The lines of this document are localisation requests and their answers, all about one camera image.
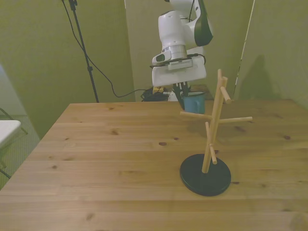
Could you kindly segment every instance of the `light stand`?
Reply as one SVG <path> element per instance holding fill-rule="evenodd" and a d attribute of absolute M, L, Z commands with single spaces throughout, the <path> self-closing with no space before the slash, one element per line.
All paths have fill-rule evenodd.
<path fill-rule="evenodd" d="M 91 67 L 90 64 L 89 64 L 88 55 L 87 55 L 87 52 L 86 52 L 85 44 L 84 44 L 83 39 L 82 39 L 82 34 L 81 34 L 78 19 L 77 19 L 77 15 L 76 15 L 77 0 L 68 0 L 68 1 L 69 1 L 69 5 L 71 6 L 71 10 L 73 11 L 73 14 L 74 14 L 75 22 L 76 22 L 79 37 L 80 37 L 81 46 L 82 46 L 83 52 L 85 54 L 85 58 L 86 58 L 86 62 L 87 62 L 87 68 L 88 68 L 88 72 L 89 72 L 89 75 L 90 75 L 90 79 L 91 79 L 91 83 L 92 83 L 92 87 L 93 87 L 93 91 L 94 91 L 94 95 L 95 95 L 95 100 L 96 100 L 97 103 L 99 103 L 99 99 L 98 99 L 98 95 L 97 95 L 97 92 L 96 92 L 95 83 L 94 83 L 94 79 L 93 79 L 93 74 L 92 74 L 93 67 Z"/>

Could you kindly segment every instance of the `black cable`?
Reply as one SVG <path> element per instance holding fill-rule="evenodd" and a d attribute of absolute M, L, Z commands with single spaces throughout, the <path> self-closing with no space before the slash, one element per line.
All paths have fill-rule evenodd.
<path fill-rule="evenodd" d="M 69 23 L 70 23 L 70 25 L 71 25 L 71 29 L 72 29 L 73 35 L 74 35 L 74 37 L 75 37 L 75 39 L 76 39 L 78 45 L 80 46 L 80 48 L 83 50 L 83 48 L 82 48 L 82 46 L 81 46 L 79 40 L 77 39 L 77 37 L 76 37 L 76 35 L 75 35 L 74 28 L 73 28 L 73 24 L 72 24 L 71 18 L 70 18 L 70 16 L 69 16 L 68 10 L 67 10 L 67 8 L 66 8 L 66 5 L 65 5 L 65 3 L 64 3 L 64 0 L 62 0 L 62 3 L 63 3 L 63 6 L 64 6 L 64 8 L 65 8 L 65 11 L 66 11 L 66 14 L 67 14 Z M 109 79 L 109 78 L 108 78 L 108 77 L 107 77 L 107 76 L 106 76 L 106 75 L 94 64 L 94 62 L 90 59 L 90 57 L 89 57 L 88 55 L 87 55 L 87 57 L 88 57 L 90 63 L 92 63 L 92 65 L 93 65 L 93 66 L 94 66 L 94 67 L 95 67 L 95 68 L 96 68 L 96 69 L 108 80 L 108 82 L 109 82 L 110 85 L 111 85 L 112 92 L 113 92 L 113 94 L 114 94 L 116 97 L 122 98 L 122 97 L 128 96 L 128 95 L 130 95 L 130 94 L 132 94 L 132 93 L 135 93 L 136 91 L 139 91 L 139 90 L 146 91 L 145 89 L 137 89 L 137 90 L 134 90 L 134 91 L 132 91 L 132 92 L 130 92 L 130 93 L 128 93 L 128 94 L 118 96 L 118 95 L 115 93 L 114 86 L 113 86 L 111 80 L 110 80 L 110 79 Z"/>
<path fill-rule="evenodd" d="M 192 58 L 192 57 L 197 57 L 197 56 L 202 56 L 204 58 L 204 64 L 206 63 L 206 58 L 202 54 L 197 54 L 197 53 L 196 54 L 188 54 L 187 58 Z"/>
<path fill-rule="evenodd" d="M 189 13 L 189 18 L 188 18 L 189 22 L 191 21 L 191 16 L 192 16 L 192 12 L 193 12 L 193 5 L 194 5 L 194 0 L 192 2 L 191 12 Z"/>
<path fill-rule="evenodd" d="M 3 174 L 3 175 L 5 175 L 7 178 L 11 178 L 11 176 L 9 175 L 9 174 L 7 174 L 5 171 L 3 171 L 3 170 L 1 170 L 0 169 L 0 172 Z"/>

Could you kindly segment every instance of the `floor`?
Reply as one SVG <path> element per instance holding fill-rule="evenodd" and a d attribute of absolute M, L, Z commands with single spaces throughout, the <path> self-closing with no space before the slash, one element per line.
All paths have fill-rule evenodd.
<path fill-rule="evenodd" d="M 23 161 L 28 157 L 32 150 L 39 142 L 39 137 L 35 132 L 28 116 L 14 115 L 14 119 L 19 120 L 22 127 L 29 133 L 19 131 L 14 139 L 0 150 L 0 168 L 10 176 L 19 168 Z M 6 116 L 0 115 L 0 120 L 7 119 Z M 0 173 L 0 190 L 8 181 L 8 178 Z"/>

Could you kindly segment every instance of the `wooden mug stand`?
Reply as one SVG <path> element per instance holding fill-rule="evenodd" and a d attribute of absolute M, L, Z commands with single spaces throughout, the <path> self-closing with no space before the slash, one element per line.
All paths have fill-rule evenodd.
<path fill-rule="evenodd" d="M 222 71 L 219 69 L 212 115 L 180 112 L 182 116 L 210 120 L 210 124 L 208 122 L 205 123 L 207 135 L 205 154 L 196 154 L 188 157 L 180 167 L 180 175 L 186 187 L 204 196 L 214 196 L 223 193 L 231 182 L 231 173 L 228 166 L 216 158 L 215 154 L 214 145 L 218 125 L 252 120 L 252 117 L 220 119 L 223 100 L 227 104 L 231 103 L 230 96 L 226 91 L 227 82 L 228 79 L 222 76 Z"/>

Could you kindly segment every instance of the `blue mug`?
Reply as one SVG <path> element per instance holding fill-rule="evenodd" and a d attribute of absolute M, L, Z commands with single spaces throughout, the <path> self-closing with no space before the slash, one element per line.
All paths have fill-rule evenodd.
<path fill-rule="evenodd" d="M 183 96 L 185 112 L 190 113 L 205 113 L 205 92 L 193 91 L 189 92 L 188 96 Z"/>

